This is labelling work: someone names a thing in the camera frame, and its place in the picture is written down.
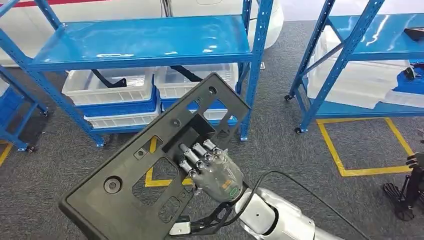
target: robotic arm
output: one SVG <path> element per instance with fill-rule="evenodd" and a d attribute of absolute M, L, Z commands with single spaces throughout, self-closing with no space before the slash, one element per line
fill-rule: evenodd
<path fill-rule="evenodd" d="M 180 145 L 185 158 L 180 166 L 195 185 L 220 203 L 232 203 L 241 213 L 241 226 L 257 240 L 340 240 L 318 227 L 302 211 L 274 192 L 258 188 L 243 189 L 243 174 L 232 161 L 227 150 L 219 149 L 211 140 L 195 143 L 192 149 Z M 176 223 L 173 236 L 187 234 L 190 222 Z"/>

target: shelf rack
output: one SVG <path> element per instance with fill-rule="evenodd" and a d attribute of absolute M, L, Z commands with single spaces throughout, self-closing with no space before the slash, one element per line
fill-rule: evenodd
<path fill-rule="evenodd" d="M 326 0 L 316 22 L 297 74 L 292 82 L 288 101 L 296 97 L 302 112 L 297 133 L 306 132 L 313 118 L 367 118 L 424 116 L 424 108 L 379 102 L 374 109 L 325 101 L 328 93 L 349 61 L 408 60 L 424 58 L 424 42 L 413 41 L 405 33 L 406 27 L 424 26 L 424 13 L 377 15 L 384 0 L 369 0 L 362 15 L 329 16 L 335 0 Z M 314 64 L 307 67 L 325 26 L 330 26 L 340 44 Z M 302 100 L 299 88 L 307 92 L 307 73 L 341 49 L 323 87 L 315 99 Z"/>
<path fill-rule="evenodd" d="M 0 17 L 19 0 L 0 7 Z M 250 69 L 245 100 L 253 106 L 273 0 L 261 0 L 252 48 L 247 34 L 251 0 L 243 0 L 241 14 L 163 17 L 150 19 L 60 22 L 46 0 L 34 0 L 55 33 L 34 57 L 27 57 L 0 29 L 0 47 L 95 141 L 100 134 L 137 132 L 143 126 L 93 129 L 74 106 L 49 82 L 43 71 L 159 67 L 239 63 L 239 77 Z M 237 92 L 241 92 L 239 78 Z M 248 139 L 251 113 L 240 126 Z"/>
<path fill-rule="evenodd" d="M 48 108 L 44 106 L 44 104 L 40 103 L 34 95 L 32 95 L 22 84 L 20 84 L 17 81 L 15 77 L 13 77 L 1 65 L 0 65 L 0 75 L 3 80 L 8 82 L 11 86 L 13 86 L 15 90 L 17 90 L 20 94 L 23 95 L 23 99 L 21 98 L 21 96 L 18 96 L 19 100 L 15 102 L 14 111 L 11 112 L 11 114 L 7 116 L 7 120 L 3 122 L 2 125 L 0 125 L 0 139 L 13 143 L 17 147 L 18 152 L 25 152 L 25 151 L 32 152 L 35 150 L 34 147 L 29 146 L 28 143 L 21 141 L 19 139 L 19 135 L 21 134 L 28 120 L 31 118 L 31 115 L 35 109 L 38 108 L 41 111 L 41 114 L 47 117 Z M 8 125 L 12 121 L 12 119 L 15 117 L 15 115 L 18 113 L 24 100 L 30 103 L 29 110 L 22 117 L 22 121 L 15 128 L 14 132 L 10 133 L 7 131 Z"/>

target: yellow tape line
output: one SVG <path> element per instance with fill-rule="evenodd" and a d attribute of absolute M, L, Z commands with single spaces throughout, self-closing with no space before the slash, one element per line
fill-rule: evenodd
<path fill-rule="evenodd" d="M 411 147 L 409 146 L 409 144 L 407 143 L 407 141 L 405 141 L 404 137 L 402 136 L 402 134 L 398 130 L 398 128 L 395 126 L 395 124 L 393 123 L 393 121 L 390 118 L 388 118 L 388 117 L 385 117 L 384 120 L 388 124 L 388 127 L 390 128 L 390 130 L 396 136 L 396 138 L 399 141 L 399 143 L 405 149 L 405 151 L 408 154 L 408 156 L 414 155 L 414 152 L 412 151 Z"/>
<path fill-rule="evenodd" d="M 332 155 L 335 165 L 338 168 L 338 171 L 342 176 L 345 174 L 345 167 L 343 166 L 342 161 L 340 160 L 339 155 L 337 154 L 336 148 L 333 145 L 333 142 L 330 139 L 329 133 L 327 132 L 326 127 L 323 123 L 318 123 L 319 130 L 321 131 L 322 136 L 324 137 L 325 143 L 327 144 L 328 149 Z"/>
<path fill-rule="evenodd" d="M 150 141 L 150 149 L 149 152 L 152 154 L 156 151 L 156 144 L 157 144 L 157 138 L 154 136 L 151 138 Z M 153 180 L 153 167 L 151 167 L 146 172 L 146 179 L 145 179 L 145 187 L 167 187 L 172 183 L 172 179 L 163 179 L 163 180 Z M 192 185 L 193 182 L 191 179 L 186 178 L 182 181 L 183 185 Z"/>
<path fill-rule="evenodd" d="M 411 169 L 408 166 L 389 166 L 366 169 L 344 170 L 343 177 L 378 175 L 378 174 L 398 174 L 409 172 Z"/>
<path fill-rule="evenodd" d="M 343 122 L 351 122 L 351 121 L 359 121 L 359 120 L 368 120 L 368 119 L 378 119 L 379 117 L 367 117 L 367 118 L 330 118 L 330 119 L 317 119 L 319 130 L 321 131 L 322 136 L 324 137 L 325 143 L 331 153 L 331 156 L 334 160 L 335 165 L 340 172 L 342 177 L 354 177 L 354 176 L 367 176 L 367 175 L 378 175 L 378 174 L 396 174 L 396 173 L 404 173 L 410 172 L 411 169 L 408 166 L 389 166 L 389 167 L 377 167 L 377 168 L 366 168 L 366 169 L 345 169 L 342 161 L 340 160 L 339 155 L 337 154 L 336 148 L 333 145 L 333 142 L 325 128 L 324 124 L 330 123 L 343 123 Z M 396 136 L 399 143 L 405 149 L 408 156 L 414 154 L 409 144 L 405 141 L 401 132 L 395 126 L 393 121 L 389 117 L 384 117 L 387 125 L 390 130 Z"/>
<path fill-rule="evenodd" d="M 336 124 L 344 122 L 353 122 L 353 121 L 362 121 L 368 119 L 378 119 L 380 117 L 360 117 L 360 118 L 326 118 L 326 119 L 317 119 L 318 124 Z"/>
<path fill-rule="evenodd" d="M 0 155 L 0 166 L 3 164 L 3 162 L 6 160 L 6 158 L 9 155 L 9 152 L 11 151 L 13 145 L 8 143 L 4 151 Z"/>

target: white plastic bin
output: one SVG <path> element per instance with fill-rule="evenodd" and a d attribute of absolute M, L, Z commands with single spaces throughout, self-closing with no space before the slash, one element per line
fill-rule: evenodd
<path fill-rule="evenodd" d="M 424 108 L 424 95 L 410 92 L 389 91 L 382 102 Z"/>
<path fill-rule="evenodd" d="M 9 88 L 9 83 L 3 81 L 3 79 L 0 77 L 0 97 L 3 96 L 3 94 L 6 92 L 8 88 Z"/>
<path fill-rule="evenodd" d="M 127 87 L 107 88 L 91 70 L 72 70 L 62 93 L 77 106 L 148 101 L 152 97 L 154 68 L 99 69 L 99 72 L 112 84 L 125 78 Z"/>
<path fill-rule="evenodd" d="M 309 65 L 334 48 L 339 39 L 331 28 L 326 28 L 315 48 Z M 307 96 L 315 99 L 322 88 L 339 53 L 329 57 L 310 71 Z M 326 101 L 373 109 L 386 94 L 398 86 L 397 75 L 409 67 L 407 60 L 350 61 L 341 71 Z"/>
<path fill-rule="evenodd" d="M 217 73 L 233 90 L 239 79 L 239 68 L 237 63 L 186 65 L 184 66 L 201 79 L 210 73 Z M 160 92 L 161 99 L 181 98 L 190 91 L 198 82 L 191 82 L 181 73 L 170 67 L 159 67 L 154 76 L 154 84 Z"/>
<path fill-rule="evenodd" d="M 227 112 L 227 109 L 208 109 L 203 113 L 203 116 L 207 120 L 221 120 L 225 117 Z"/>
<path fill-rule="evenodd" d="M 128 127 L 137 125 L 147 125 L 159 116 L 160 107 L 159 104 L 154 112 L 144 112 L 135 114 L 115 115 L 115 116 L 84 116 L 86 121 L 89 121 L 93 128 L 117 128 L 117 127 Z"/>

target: black cable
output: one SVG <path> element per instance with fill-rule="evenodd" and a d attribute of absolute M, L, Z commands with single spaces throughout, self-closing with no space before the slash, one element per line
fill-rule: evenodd
<path fill-rule="evenodd" d="M 262 183 L 262 181 L 264 180 L 264 178 L 271 174 L 271 173 L 278 173 L 281 174 L 285 177 L 287 177 L 288 179 L 292 180 L 293 182 L 295 182 L 297 185 L 299 185 L 300 187 L 302 187 L 303 189 L 305 189 L 308 193 L 310 193 L 311 195 L 313 195 L 315 198 L 317 198 L 321 203 L 323 203 L 325 206 L 327 206 L 329 209 L 331 209 L 337 216 L 339 216 L 341 219 L 343 219 L 347 224 L 349 224 L 353 229 L 355 229 L 359 234 L 362 235 L 363 238 L 365 238 L 366 240 L 370 240 L 370 238 L 365 235 L 365 233 L 363 233 L 357 226 L 355 226 L 352 222 L 350 222 L 349 220 L 347 220 L 341 213 L 339 213 L 336 209 L 334 209 L 332 206 L 330 206 L 328 203 L 326 203 L 321 197 L 319 197 L 318 195 L 316 195 L 313 191 L 309 190 L 309 188 L 307 188 L 306 186 L 304 186 L 302 183 L 298 182 L 297 180 L 295 180 L 293 177 L 291 177 L 290 175 L 288 175 L 287 173 L 283 172 L 283 171 L 279 171 L 279 170 L 271 170 L 271 171 L 267 171 L 264 174 L 262 174 L 260 176 L 260 178 L 257 180 L 255 186 L 253 187 L 249 197 L 247 198 L 247 201 L 244 202 L 243 207 L 240 209 L 240 211 L 229 221 L 225 222 L 223 224 L 223 226 L 228 226 L 232 223 L 234 223 L 241 215 L 242 213 L 245 211 L 245 209 L 247 208 L 247 206 L 249 205 L 250 201 L 252 200 L 256 190 L 259 188 L 259 185 Z"/>

